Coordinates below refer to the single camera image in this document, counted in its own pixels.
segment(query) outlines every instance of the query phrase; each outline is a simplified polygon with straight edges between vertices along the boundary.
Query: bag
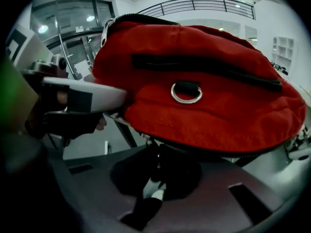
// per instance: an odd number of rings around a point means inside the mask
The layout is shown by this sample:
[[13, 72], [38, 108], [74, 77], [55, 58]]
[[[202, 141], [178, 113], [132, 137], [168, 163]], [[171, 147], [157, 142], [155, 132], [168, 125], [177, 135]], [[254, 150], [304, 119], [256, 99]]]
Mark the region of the bag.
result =
[[108, 28], [93, 74], [126, 89], [137, 131], [230, 153], [266, 150], [296, 136], [300, 94], [246, 40], [204, 26], [126, 15]]

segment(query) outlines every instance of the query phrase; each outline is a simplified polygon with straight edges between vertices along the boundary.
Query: zipper pull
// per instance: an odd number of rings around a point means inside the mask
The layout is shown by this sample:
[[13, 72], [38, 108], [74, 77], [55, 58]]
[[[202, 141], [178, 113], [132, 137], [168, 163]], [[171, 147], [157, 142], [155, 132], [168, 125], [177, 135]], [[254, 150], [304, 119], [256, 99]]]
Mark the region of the zipper pull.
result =
[[109, 19], [104, 26], [104, 30], [102, 33], [102, 37], [101, 37], [101, 48], [105, 45], [106, 41], [107, 41], [107, 33], [108, 33], [108, 28], [116, 21], [115, 18], [111, 18]]

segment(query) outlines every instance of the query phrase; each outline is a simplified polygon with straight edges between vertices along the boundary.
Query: rectangular hole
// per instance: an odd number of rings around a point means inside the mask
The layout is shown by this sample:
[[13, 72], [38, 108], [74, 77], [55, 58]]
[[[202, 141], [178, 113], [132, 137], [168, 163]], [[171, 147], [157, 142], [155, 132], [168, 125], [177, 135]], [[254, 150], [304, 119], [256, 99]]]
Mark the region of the rectangular hole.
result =
[[77, 174], [77, 173], [82, 173], [88, 170], [93, 169], [93, 166], [89, 163], [87, 164], [83, 164], [83, 165], [79, 165], [79, 166], [73, 166], [73, 167], [69, 167], [69, 172], [71, 174]]
[[262, 222], [272, 214], [245, 185], [234, 185], [229, 190], [254, 225]]

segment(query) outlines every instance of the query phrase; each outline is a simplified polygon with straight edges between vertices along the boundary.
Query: red fabric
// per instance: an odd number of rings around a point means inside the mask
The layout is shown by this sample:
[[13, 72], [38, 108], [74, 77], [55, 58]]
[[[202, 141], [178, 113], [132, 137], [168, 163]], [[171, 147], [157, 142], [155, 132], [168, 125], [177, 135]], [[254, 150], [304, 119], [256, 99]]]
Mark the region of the red fabric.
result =
[[[258, 77], [279, 78], [281, 92], [202, 72], [135, 69], [132, 54], [188, 55], [216, 59]], [[217, 68], [206, 64], [206, 68]], [[96, 82], [129, 91], [124, 117], [134, 129], [195, 147], [253, 152], [293, 137], [304, 122], [306, 105], [262, 53], [247, 41], [204, 26], [114, 24], [96, 56]], [[198, 81], [195, 104], [171, 97], [178, 80]]]

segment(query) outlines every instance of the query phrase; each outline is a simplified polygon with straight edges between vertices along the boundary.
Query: ceiling light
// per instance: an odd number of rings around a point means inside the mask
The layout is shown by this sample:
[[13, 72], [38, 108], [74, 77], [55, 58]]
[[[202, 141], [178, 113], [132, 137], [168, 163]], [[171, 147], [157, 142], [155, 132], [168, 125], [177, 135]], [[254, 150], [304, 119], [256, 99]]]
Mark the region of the ceiling light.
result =
[[95, 16], [89, 16], [86, 20], [87, 21], [92, 21], [92, 20], [94, 20], [94, 18], [95, 18]]
[[38, 29], [38, 33], [45, 33], [48, 29], [49, 29], [49, 27], [48, 27], [47, 25], [42, 25], [42, 26]]

